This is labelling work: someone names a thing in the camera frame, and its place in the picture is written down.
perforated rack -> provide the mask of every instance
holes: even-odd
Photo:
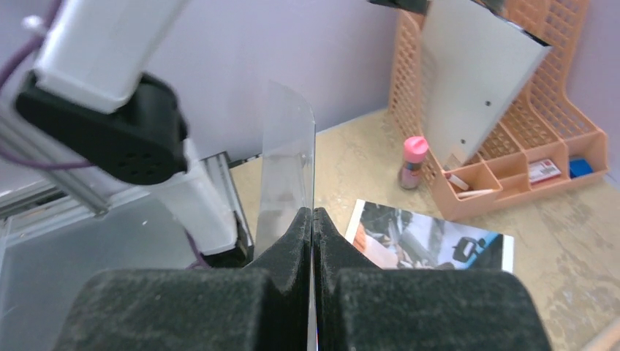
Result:
[[[477,216],[600,180],[608,171],[607,135],[566,95],[566,80],[585,21],[589,0],[509,0],[504,16],[553,46],[477,155],[450,173],[471,189],[495,191],[458,199],[461,190],[449,183],[431,152],[424,179],[444,218]],[[401,11],[396,34],[388,115],[403,138],[422,135],[425,67],[420,26],[423,17]],[[569,160],[586,159],[593,173],[569,174]],[[529,182],[528,164],[551,159],[562,174],[537,184]]]

bottle cap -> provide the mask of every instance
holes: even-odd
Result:
[[[428,142],[424,137],[410,137],[405,140],[403,147],[403,158],[407,162],[421,163],[426,157]]]

table top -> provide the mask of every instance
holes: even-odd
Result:
[[[355,201],[441,217],[425,186],[401,189],[401,139],[384,111],[317,135],[315,207],[343,235]],[[232,169],[256,233],[261,159]],[[515,237],[515,275],[529,290],[555,350],[577,350],[620,316],[620,192],[601,181],[462,221]]]

photograph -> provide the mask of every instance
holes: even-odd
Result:
[[[510,236],[364,200],[355,204],[346,238],[384,269],[512,272]]]

wooden organizer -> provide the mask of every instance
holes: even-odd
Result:
[[[567,98],[566,79],[586,17],[589,0],[508,0],[504,14],[553,46],[532,79],[467,165],[451,170],[471,190],[495,192],[460,200],[460,189],[444,177],[431,152],[424,179],[448,220],[463,219],[548,196],[600,180],[608,171],[607,135]],[[388,114],[401,136],[422,135],[428,77],[421,54],[423,17],[401,11],[396,35]],[[571,179],[568,162],[585,157],[594,173]],[[559,178],[531,185],[528,164],[552,159]]]

